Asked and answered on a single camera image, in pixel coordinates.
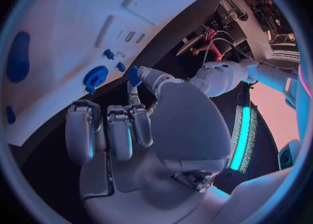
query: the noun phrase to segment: pink light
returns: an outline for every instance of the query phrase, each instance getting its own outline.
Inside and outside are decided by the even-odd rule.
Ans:
[[[301,67],[299,65],[299,79],[300,79],[300,82],[304,88],[304,90],[307,92],[307,94],[310,96],[310,98],[312,99],[312,94],[310,92],[310,89],[308,87],[308,85],[306,84],[305,80],[304,80],[304,77],[303,77],[303,74],[302,74],[302,71],[301,71]]]

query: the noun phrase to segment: pink wall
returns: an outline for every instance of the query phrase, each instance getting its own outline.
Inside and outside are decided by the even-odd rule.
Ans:
[[[299,139],[296,111],[285,104],[282,93],[262,83],[250,90],[251,101],[258,106],[266,121],[278,150],[292,139]]]

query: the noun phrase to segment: small slot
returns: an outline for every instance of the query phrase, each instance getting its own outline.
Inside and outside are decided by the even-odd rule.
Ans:
[[[136,43],[139,43],[143,39],[143,37],[145,37],[144,34],[140,35],[139,38],[136,40]]]
[[[127,35],[125,41],[129,42],[129,41],[133,38],[134,35],[135,35],[135,32],[130,32],[130,33]]]

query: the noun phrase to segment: white robot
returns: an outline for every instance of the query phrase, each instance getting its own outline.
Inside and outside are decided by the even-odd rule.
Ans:
[[[284,93],[286,103],[295,108],[298,75],[250,59],[205,63],[189,81],[133,67],[127,84],[129,105],[109,106],[106,127],[97,104],[74,102],[66,119],[66,144],[72,161],[82,166],[80,195],[92,219],[105,223],[225,220],[216,216],[225,201],[212,183],[229,159],[231,137],[209,97],[226,93],[241,81],[269,85]],[[148,110],[138,97],[141,83],[158,101]],[[192,212],[199,205],[211,216]]]

